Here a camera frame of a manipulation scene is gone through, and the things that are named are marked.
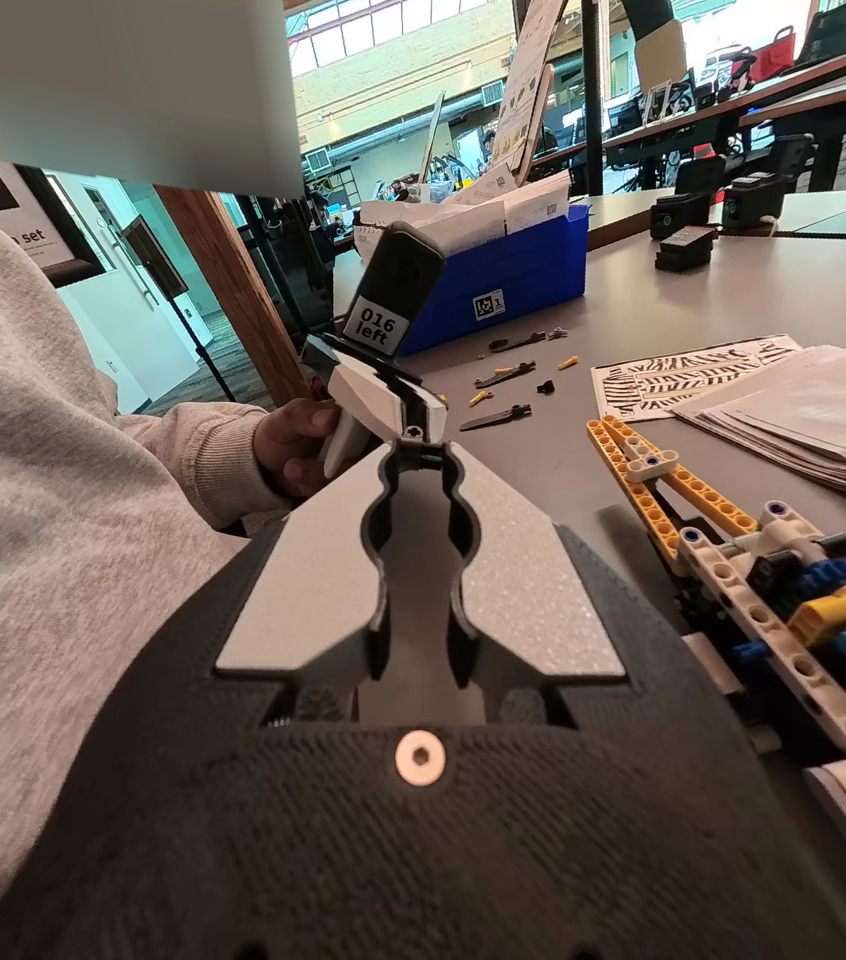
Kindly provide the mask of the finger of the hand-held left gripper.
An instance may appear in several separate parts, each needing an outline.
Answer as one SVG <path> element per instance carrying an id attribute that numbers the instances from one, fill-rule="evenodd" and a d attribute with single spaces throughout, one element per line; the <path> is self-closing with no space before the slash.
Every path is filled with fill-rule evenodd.
<path id="1" fill-rule="evenodd" d="M 328 392 L 342 411 L 373 435 L 403 435 L 403 401 L 374 367 L 355 358 L 339 358 L 330 374 Z"/>
<path id="2" fill-rule="evenodd" d="M 417 384 L 402 387 L 404 436 L 442 444 L 448 408 L 440 397 Z"/>

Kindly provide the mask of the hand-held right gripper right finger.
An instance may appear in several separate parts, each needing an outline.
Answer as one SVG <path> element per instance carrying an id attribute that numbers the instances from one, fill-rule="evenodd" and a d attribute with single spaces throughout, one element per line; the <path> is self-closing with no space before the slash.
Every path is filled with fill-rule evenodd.
<path id="1" fill-rule="evenodd" d="M 448 658 L 485 717 L 513 690 L 611 686 L 628 678 L 585 585 L 577 539 L 457 442 L 443 447 L 450 588 Z"/>

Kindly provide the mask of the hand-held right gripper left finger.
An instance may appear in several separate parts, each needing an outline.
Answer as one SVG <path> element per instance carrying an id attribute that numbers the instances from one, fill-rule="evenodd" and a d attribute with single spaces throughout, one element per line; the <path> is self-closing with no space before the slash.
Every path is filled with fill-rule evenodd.
<path id="1" fill-rule="evenodd" d="M 381 551 L 393 533 L 399 445 L 384 443 L 296 509 L 269 549 L 214 662 L 214 678 L 333 692 L 365 721 L 383 678 L 393 603 Z"/>

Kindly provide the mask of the dark lego connector piece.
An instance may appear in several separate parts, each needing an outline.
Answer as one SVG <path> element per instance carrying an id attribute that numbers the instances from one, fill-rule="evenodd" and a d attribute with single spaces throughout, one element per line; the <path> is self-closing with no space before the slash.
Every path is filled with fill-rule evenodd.
<path id="1" fill-rule="evenodd" d="M 405 428 L 397 452 L 402 473 L 442 471 L 443 444 L 429 441 L 425 430 L 420 426 L 410 425 Z"/>

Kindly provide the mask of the yellow white lego vehicle model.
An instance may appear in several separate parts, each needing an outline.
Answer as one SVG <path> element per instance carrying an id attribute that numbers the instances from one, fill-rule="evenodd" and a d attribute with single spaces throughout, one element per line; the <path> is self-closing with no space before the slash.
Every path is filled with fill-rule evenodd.
<path id="1" fill-rule="evenodd" d="M 613 415 L 586 430 L 669 571 L 683 641 L 846 837 L 846 533 L 780 500 L 746 513 Z"/>

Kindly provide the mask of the person's left forearm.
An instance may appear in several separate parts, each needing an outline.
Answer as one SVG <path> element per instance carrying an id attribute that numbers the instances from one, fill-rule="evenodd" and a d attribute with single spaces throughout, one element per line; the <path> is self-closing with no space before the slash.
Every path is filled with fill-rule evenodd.
<path id="1" fill-rule="evenodd" d="M 186 402 L 164 415 L 114 414 L 123 434 L 171 475 L 189 505 L 218 532 L 248 517 L 280 519 L 289 498 L 265 479 L 254 451 L 268 412 L 232 402 Z"/>

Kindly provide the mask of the person's left hand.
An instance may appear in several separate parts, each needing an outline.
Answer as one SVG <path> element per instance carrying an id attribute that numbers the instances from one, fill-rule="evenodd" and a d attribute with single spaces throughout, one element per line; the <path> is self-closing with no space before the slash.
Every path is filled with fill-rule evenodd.
<path id="1" fill-rule="evenodd" d="M 333 400 L 293 399 L 257 425 L 253 454 L 264 483 L 287 499 L 306 499 L 327 483 L 320 453 L 338 426 Z"/>

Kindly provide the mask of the white paper sheets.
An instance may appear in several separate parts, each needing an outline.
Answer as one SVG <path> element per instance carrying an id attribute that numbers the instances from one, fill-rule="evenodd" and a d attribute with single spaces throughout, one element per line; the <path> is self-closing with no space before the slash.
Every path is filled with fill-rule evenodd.
<path id="1" fill-rule="evenodd" d="M 451 256 L 567 216 L 570 187 L 567 170 L 516 187 L 499 168 L 439 203 L 367 200 L 354 223 L 355 248 L 368 263 L 384 230 L 404 223 Z"/>

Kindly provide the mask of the blue plastic bin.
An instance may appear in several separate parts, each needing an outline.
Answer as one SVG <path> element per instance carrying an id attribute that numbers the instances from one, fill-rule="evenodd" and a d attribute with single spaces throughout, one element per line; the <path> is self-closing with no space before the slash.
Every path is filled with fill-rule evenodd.
<path id="1" fill-rule="evenodd" d="M 585 294 L 590 207 L 460 253 L 398 351 L 409 356 Z"/>

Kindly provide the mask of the printed cardboard sheet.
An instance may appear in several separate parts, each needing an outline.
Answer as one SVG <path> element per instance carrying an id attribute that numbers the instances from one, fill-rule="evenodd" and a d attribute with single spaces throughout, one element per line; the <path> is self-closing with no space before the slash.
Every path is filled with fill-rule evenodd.
<path id="1" fill-rule="evenodd" d="M 488 173 L 506 169 L 517 187 L 529 175 L 555 70 L 548 56 L 565 1 L 532 1 L 506 78 Z"/>

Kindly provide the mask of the person's grey sweatshirt torso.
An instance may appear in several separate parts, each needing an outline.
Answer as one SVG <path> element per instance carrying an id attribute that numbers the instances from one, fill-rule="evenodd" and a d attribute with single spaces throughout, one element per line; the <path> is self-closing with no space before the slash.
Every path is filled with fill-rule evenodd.
<path id="1" fill-rule="evenodd" d="M 243 547 L 115 414 L 69 310 L 0 230 L 0 898 L 119 678 Z"/>

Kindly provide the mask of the black electronic box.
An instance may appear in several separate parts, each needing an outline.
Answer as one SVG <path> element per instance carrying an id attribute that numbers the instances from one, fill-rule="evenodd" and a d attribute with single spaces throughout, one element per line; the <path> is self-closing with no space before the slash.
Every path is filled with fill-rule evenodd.
<path id="1" fill-rule="evenodd" d="M 721 227 L 741 234 L 776 221 L 782 212 L 786 180 L 780 174 L 756 172 L 733 179 L 723 192 Z"/>
<path id="2" fill-rule="evenodd" d="M 712 194 L 694 191 L 658 198 L 649 210 L 649 236 L 663 241 L 686 227 L 705 227 L 710 221 Z"/>

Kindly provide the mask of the instruction booklet stack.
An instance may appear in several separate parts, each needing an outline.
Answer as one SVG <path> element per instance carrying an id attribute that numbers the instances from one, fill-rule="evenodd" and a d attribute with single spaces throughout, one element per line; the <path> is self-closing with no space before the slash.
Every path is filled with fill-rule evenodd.
<path id="1" fill-rule="evenodd" d="M 846 493 L 846 349 L 807 347 L 686 400 L 681 421 Z"/>

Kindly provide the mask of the wooden post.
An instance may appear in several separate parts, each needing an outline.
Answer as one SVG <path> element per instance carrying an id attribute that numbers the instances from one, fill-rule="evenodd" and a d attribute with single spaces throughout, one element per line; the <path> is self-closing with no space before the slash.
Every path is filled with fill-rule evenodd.
<path id="1" fill-rule="evenodd" d="M 311 379 L 220 196 L 163 184 L 154 190 L 273 402 L 312 400 Z"/>

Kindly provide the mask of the framed wall sign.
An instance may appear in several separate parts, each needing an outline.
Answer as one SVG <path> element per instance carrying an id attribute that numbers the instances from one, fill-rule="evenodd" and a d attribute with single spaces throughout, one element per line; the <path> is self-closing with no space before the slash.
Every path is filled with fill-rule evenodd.
<path id="1" fill-rule="evenodd" d="M 101 256 L 35 167 L 0 161 L 0 229 L 57 289 L 105 272 Z"/>

